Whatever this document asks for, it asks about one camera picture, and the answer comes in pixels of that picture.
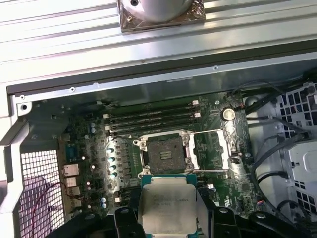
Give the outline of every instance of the black cable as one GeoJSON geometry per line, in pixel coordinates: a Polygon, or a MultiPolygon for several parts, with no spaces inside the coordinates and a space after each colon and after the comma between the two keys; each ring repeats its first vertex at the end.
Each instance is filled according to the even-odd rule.
{"type": "Polygon", "coordinates": [[[285,92],[283,90],[281,90],[280,88],[276,87],[274,84],[270,83],[270,82],[267,82],[263,79],[259,79],[259,80],[253,80],[253,81],[249,81],[249,82],[246,82],[246,83],[243,83],[241,85],[239,85],[236,89],[234,89],[232,92],[231,92],[231,95],[235,94],[238,90],[240,90],[241,88],[243,88],[244,86],[247,86],[249,84],[254,84],[254,83],[265,83],[267,84],[268,86],[270,86],[271,88],[275,89],[277,92],[279,92],[280,94],[285,94],[285,92]]]}
{"type": "Polygon", "coordinates": [[[278,92],[273,92],[271,94],[267,94],[265,97],[261,98],[257,102],[255,102],[252,105],[246,107],[246,109],[245,109],[246,115],[257,111],[258,109],[260,109],[261,107],[263,107],[267,103],[271,102],[273,99],[275,99],[276,97],[278,97],[280,95],[281,94],[278,93],[278,92]]]}
{"type": "Polygon", "coordinates": [[[247,120],[250,120],[250,121],[254,121],[254,120],[275,120],[275,121],[278,121],[279,123],[282,123],[284,126],[287,126],[289,129],[295,131],[296,133],[306,133],[307,131],[306,130],[303,130],[301,129],[300,127],[298,126],[295,126],[291,123],[288,123],[280,118],[277,118],[277,117],[257,117],[257,118],[250,118],[250,117],[247,117],[247,120]]]}
{"type": "Polygon", "coordinates": [[[277,206],[277,209],[278,209],[279,211],[281,211],[282,207],[285,206],[287,203],[290,203],[290,204],[295,205],[296,207],[298,207],[298,208],[302,211],[302,213],[304,214],[304,216],[305,216],[306,219],[308,219],[308,220],[311,219],[311,218],[309,217],[307,211],[305,210],[305,208],[302,207],[301,205],[299,205],[297,202],[292,201],[292,200],[284,200],[284,201],[281,201],[281,202],[279,203],[279,205],[277,206]]]}
{"type": "Polygon", "coordinates": [[[301,88],[303,86],[303,84],[305,82],[307,82],[307,80],[313,82],[313,83],[316,83],[317,82],[317,68],[313,68],[309,71],[306,71],[303,73],[302,77],[298,78],[298,79],[294,79],[292,80],[291,82],[289,83],[286,83],[285,85],[281,85],[278,87],[279,91],[276,92],[271,92],[269,93],[268,95],[266,95],[264,98],[262,98],[261,100],[253,103],[252,105],[246,107],[245,109],[245,112],[246,114],[250,114],[252,112],[255,112],[257,111],[258,109],[260,109],[261,107],[263,107],[264,105],[266,105],[268,102],[272,101],[274,98],[280,96],[281,93],[280,91],[283,91],[283,92],[291,92],[291,91],[294,91],[298,88],[301,88]]]}
{"type": "Polygon", "coordinates": [[[269,140],[272,140],[272,139],[276,139],[278,137],[279,137],[278,135],[273,135],[273,136],[270,136],[270,137],[266,138],[264,140],[263,144],[259,147],[258,152],[257,152],[257,154],[255,155],[254,158],[258,158],[259,157],[260,152],[261,152],[262,148],[264,147],[264,145],[266,144],[266,142],[268,142],[269,140]]]}
{"type": "Polygon", "coordinates": [[[288,174],[285,171],[275,171],[275,172],[270,172],[258,179],[258,183],[262,182],[264,179],[270,177],[270,176],[281,176],[282,178],[288,179],[288,174]]]}
{"type": "Polygon", "coordinates": [[[270,150],[266,151],[258,160],[255,161],[255,163],[251,167],[251,181],[254,184],[254,187],[258,190],[260,196],[263,198],[263,200],[266,202],[266,204],[279,216],[284,218],[286,221],[288,221],[290,224],[293,225],[292,221],[290,221],[284,214],[282,214],[274,205],[268,200],[268,198],[265,196],[265,194],[262,192],[259,184],[258,184],[258,179],[257,179],[257,173],[256,169],[272,154],[275,152],[279,151],[280,149],[283,149],[285,147],[294,145],[296,142],[302,140],[304,138],[304,135],[298,134],[295,135],[294,137],[283,141],[282,143],[277,144],[270,150]]]}

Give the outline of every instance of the ram slot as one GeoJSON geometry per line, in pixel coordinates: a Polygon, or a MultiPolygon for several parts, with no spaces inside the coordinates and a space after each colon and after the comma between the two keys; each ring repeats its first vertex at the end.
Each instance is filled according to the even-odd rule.
{"type": "Polygon", "coordinates": [[[112,130],[117,130],[117,129],[123,129],[127,127],[134,127],[134,126],[142,126],[142,125],[147,125],[149,123],[159,123],[162,121],[171,121],[175,119],[185,119],[185,118],[190,118],[194,117],[195,113],[184,113],[184,114],[177,114],[177,115],[171,115],[171,116],[161,116],[161,117],[152,117],[152,118],[147,118],[147,119],[142,119],[142,120],[132,120],[129,122],[124,122],[124,123],[119,123],[119,124],[111,124],[111,129],[112,130]]]}
{"type": "Polygon", "coordinates": [[[157,123],[153,125],[148,125],[141,128],[130,128],[128,130],[114,130],[111,131],[112,136],[123,136],[123,135],[131,135],[134,133],[142,133],[142,132],[151,132],[151,131],[162,131],[170,128],[183,128],[189,126],[191,124],[197,123],[196,118],[183,119],[183,120],[175,120],[174,122],[164,122],[157,123]]]}
{"type": "Polygon", "coordinates": [[[186,112],[194,112],[199,110],[200,107],[197,105],[194,106],[186,106],[186,107],[174,107],[174,108],[169,108],[169,109],[155,109],[155,110],[150,110],[146,112],[137,112],[135,114],[127,114],[126,116],[122,115],[110,115],[110,123],[122,123],[130,120],[136,120],[136,119],[143,119],[143,118],[148,118],[150,116],[169,116],[173,114],[181,114],[181,113],[186,113],[186,112]]]}

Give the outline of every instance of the cable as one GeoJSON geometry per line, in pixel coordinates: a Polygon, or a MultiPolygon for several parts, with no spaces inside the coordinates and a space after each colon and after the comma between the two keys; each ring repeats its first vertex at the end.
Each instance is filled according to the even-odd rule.
{"type": "Polygon", "coordinates": [[[298,126],[295,126],[291,123],[288,123],[280,118],[277,118],[277,117],[257,117],[257,118],[250,118],[250,117],[247,117],[247,120],[250,120],[250,121],[254,121],[254,120],[275,120],[275,121],[278,121],[279,123],[282,123],[284,126],[287,126],[288,128],[290,128],[291,130],[295,131],[296,133],[306,133],[307,131],[306,130],[303,130],[301,129],[300,127],[298,126]]]}
{"type": "Polygon", "coordinates": [[[299,205],[297,202],[295,201],[292,201],[292,200],[284,200],[284,201],[281,201],[280,204],[277,206],[277,209],[279,211],[281,211],[282,207],[285,206],[287,203],[290,203],[290,204],[293,204],[295,205],[296,207],[298,207],[299,209],[301,209],[302,213],[304,214],[305,218],[310,220],[311,218],[309,217],[307,211],[305,210],[304,207],[302,207],[301,205],[299,205]]]}
{"type": "Polygon", "coordinates": [[[274,205],[268,200],[268,198],[265,196],[265,194],[262,192],[258,180],[257,180],[257,174],[256,174],[256,169],[272,154],[275,152],[279,151],[280,149],[283,149],[285,147],[291,146],[294,143],[302,140],[304,138],[304,135],[298,134],[295,135],[294,137],[283,141],[282,143],[277,144],[270,150],[266,151],[258,160],[255,161],[255,163],[251,167],[251,181],[254,184],[254,187],[258,190],[260,196],[263,198],[263,200],[266,202],[266,204],[278,215],[280,215],[282,218],[284,218],[286,221],[288,221],[290,224],[293,225],[293,223],[284,215],[282,214],[274,205]]]}
{"type": "MultiPolygon", "coordinates": [[[[39,202],[41,201],[41,199],[43,198],[43,196],[52,188],[52,187],[55,187],[57,185],[63,185],[65,188],[66,188],[66,185],[63,184],[62,182],[57,182],[57,183],[54,183],[52,184],[51,186],[47,187],[44,192],[41,194],[41,196],[36,200],[35,204],[34,204],[34,208],[33,208],[33,211],[32,211],[32,216],[31,216],[31,221],[32,221],[32,228],[31,228],[31,238],[34,238],[34,226],[35,226],[35,221],[34,221],[34,218],[35,218],[35,212],[36,212],[36,209],[37,209],[37,206],[39,204],[39,202]]],[[[70,198],[74,198],[73,196],[69,195],[66,193],[66,196],[70,197],[70,198]]]]}
{"type": "Polygon", "coordinates": [[[307,82],[307,80],[312,81],[313,83],[316,83],[317,82],[316,76],[317,76],[317,68],[313,68],[309,71],[304,72],[304,74],[301,77],[291,79],[290,83],[279,86],[278,87],[279,91],[271,92],[268,95],[266,95],[265,97],[263,97],[261,100],[246,107],[246,110],[245,110],[246,114],[248,115],[252,112],[257,111],[258,109],[260,109],[261,107],[266,105],[268,102],[272,101],[274,98],[283,94],[280,91],[284,91],[284,92],[294,91],[298,88],[301,88],[303,86],[303,84],[305,82],[307,82]]]}
{"type": "Polygon", "coordinates": [[[234,89],[232,92],[231,92],[231,95],[235,94],[238,90],[240,90],[241,88],[243,88],[244,86],[247,86],[249,84],[254,84],[254,83],[266,83],[268,86],[270,86],[271,88],[275,89],[277,92],[281,93],[281,94],[285,94],[284,91],[282,91],[281,89],[279,89],[278,87],[276,87],[274,84],[272,83],[269,83],[265,80],[262,80],[262,79],[259,79],[259,80],[253,80],[253,81],[249,81],[249,82],[246,82],[246,83],[243,83],[241,85],[239,85],[236,89],[234,89]]]}
{"type": "Polygon", "coordinates": [[[274,98],[280,96],[281,94],[278,92],[273,92],[271,94],[266,95],[265,97],[261,98],[259,101],[253,103],[252,105],[246,107],[245,112],[246,115],[257,111],[258,109],[260,109],[261,107],[263,107],[264,105],[266,105],[267,103],[271,102],[274,98]]]}
{"type": "Polygon", "coordinates": [[[288,174],[285,171],[275,171],[275,172],[270,172],[258,179],[258,183],[262,182],[264,179],[270,177],[270,176],[281,176],[282,178],[288,179],[288,174]]]}
{"type": "Polygon", "coordinates": [[[263,144],[262,144],[262,145],[260,146],[260,148],[258,149],[258,152],[257,152],[257,154],[255,155],[254,158],[258,158],[258,157],[259,157],[261,150],[263,149],[264,145],[265,145],[269,140],[272,140],[272,139],[275,139],[275,138],[278,138],[278,137],[279,137],[278,135],[273,135],[273,136],[270,136],[270,137],[266,138],[266,139],[264,140],[263,144]]]}

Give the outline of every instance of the wire bundle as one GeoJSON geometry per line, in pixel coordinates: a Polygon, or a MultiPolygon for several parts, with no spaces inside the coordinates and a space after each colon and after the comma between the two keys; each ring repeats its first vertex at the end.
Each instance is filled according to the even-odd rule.
{"type": "MultiPolygon", "coordinates": [[[[34,221],[34,219],[35,219],[35,212],[36,212],[37,206],[39,205],[41,199],[47,194],[47,192],[48,192],[51,188],[53,188],[53,187],[55,187],[55,186],[57,186],[57,185],[62,185],[62,186],[64,186],[64,188],[66,189],[66,185],[63,184],[62,182],[54,183],[54,184],[52,184],[51,186],[47,187],[47,188],[44,190],[44,192],[40,195],[40,197],[39,197],[39,198],[36,200],[36,202],[35,202],[35,205],[34,205],[34,208],[33,208],[33,211],[32,211],[32,216],[31,216],[31,221],[32,221],[31,238],[34,238],[34,228],[35,228],[35,221],[34,221]]],[[[68,197],[70,197],[70,198],[72,198],[72,199],[75,198],[74,196],[71,196],[71,195],[69,195],[69,194],[67,194],[67,193],[66,193],[66,196],[68,196],[68,197]]]]}

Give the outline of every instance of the screw hole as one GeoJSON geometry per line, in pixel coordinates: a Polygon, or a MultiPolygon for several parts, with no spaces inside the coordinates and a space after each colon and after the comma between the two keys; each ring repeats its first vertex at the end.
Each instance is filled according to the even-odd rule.
{"type": "Polygon", "coordinates": [[[138,0],[132,0],[131,1],[131,5],[132,6],[137,6],[139,4],[139,1],[138,0]]]}
{"type": "Polygon", "coordinates": [[[136,232],[130,232],[130,233],[129,233],[129,237],[135,237],[136,235],[137,235],[136,232]]]}
{"type": "Polygon", "coordinates": [[[126,208],[124,208],[124,209],[122,209],[122,210],[120,211],[120,213],[122,213],[122,214],[127,214],[127,213],[129,213],[129,210],[126,209],[126,208]]]}

